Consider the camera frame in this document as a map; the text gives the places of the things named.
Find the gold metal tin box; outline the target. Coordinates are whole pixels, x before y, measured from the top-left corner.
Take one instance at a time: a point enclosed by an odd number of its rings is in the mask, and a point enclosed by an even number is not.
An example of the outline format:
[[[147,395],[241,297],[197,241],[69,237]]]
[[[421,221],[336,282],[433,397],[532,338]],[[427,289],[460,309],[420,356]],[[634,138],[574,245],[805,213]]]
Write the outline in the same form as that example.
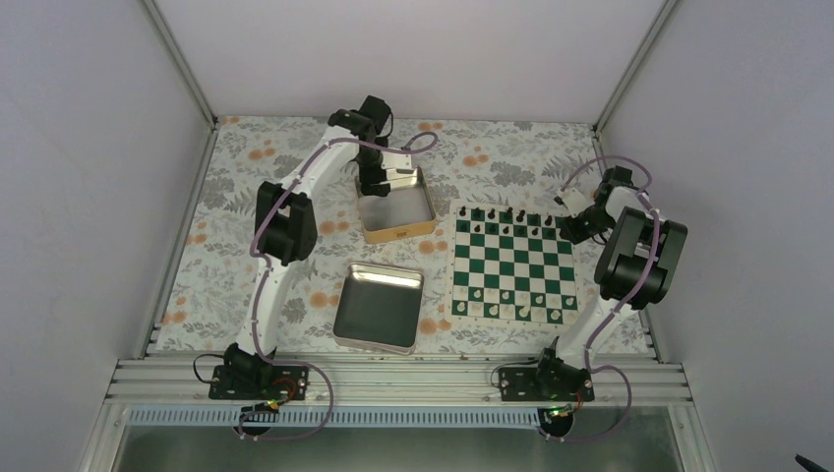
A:
[[[385,197],[364,195],[359,178],[355,179],[360,226],[369,244],[424,236],[437,227],[437,213],[423,170],[395,170],[393,176]]]

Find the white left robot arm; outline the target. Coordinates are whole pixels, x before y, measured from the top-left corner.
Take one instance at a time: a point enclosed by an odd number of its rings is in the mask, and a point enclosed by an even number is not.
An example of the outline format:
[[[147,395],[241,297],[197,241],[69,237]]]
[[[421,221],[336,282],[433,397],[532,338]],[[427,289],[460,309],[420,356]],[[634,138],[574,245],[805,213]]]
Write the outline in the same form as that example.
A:
[[[392,118],[387,103],[369,95],[354,110],[339,109],[313,150],[277,183],[266,181],[256,195],[256,228],[250,255],[258,260],[256,289],[236,343],[241,352],[265,360],[275,349],[277,316],[288,293],[291,272],[318,241],[315,202],[349,162],[358,166],[364,196],[390,193],[384,128]]]

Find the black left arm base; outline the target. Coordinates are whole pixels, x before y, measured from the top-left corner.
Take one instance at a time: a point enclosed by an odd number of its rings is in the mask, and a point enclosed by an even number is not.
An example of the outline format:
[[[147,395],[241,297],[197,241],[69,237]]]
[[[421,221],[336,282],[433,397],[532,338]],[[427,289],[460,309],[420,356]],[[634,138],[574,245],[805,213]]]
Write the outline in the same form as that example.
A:
[[[301,366],[267,365],[244,373],[216,366],[209,385],[212,400],[300,401],[305,399],[309,369]]]

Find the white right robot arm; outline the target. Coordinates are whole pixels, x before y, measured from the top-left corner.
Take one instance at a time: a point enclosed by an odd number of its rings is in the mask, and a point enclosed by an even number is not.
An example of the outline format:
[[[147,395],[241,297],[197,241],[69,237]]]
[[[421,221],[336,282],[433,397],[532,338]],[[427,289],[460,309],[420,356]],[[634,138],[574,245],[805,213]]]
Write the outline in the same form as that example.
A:
[[[633,184],[632,171],[621,166],[603,173],[591,200],[565,188],[556,201],[569,212],[556,223],[562,239],[577,245],[611,232],[594,270],[597,295],[555,342],[558,359],[577,369],[589,369],[598,344],[623,319],[665,298],[688,228],[661,215],[646,190]]]

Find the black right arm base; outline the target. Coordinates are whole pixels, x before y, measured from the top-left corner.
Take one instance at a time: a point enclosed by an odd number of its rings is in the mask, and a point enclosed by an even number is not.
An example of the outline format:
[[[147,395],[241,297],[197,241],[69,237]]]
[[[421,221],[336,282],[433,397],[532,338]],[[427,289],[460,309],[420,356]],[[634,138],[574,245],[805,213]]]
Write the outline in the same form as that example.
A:
[[[586,369],[559,364],[556,367],[502,366],[497,385],[504,402],[590,402],[593,382]]]

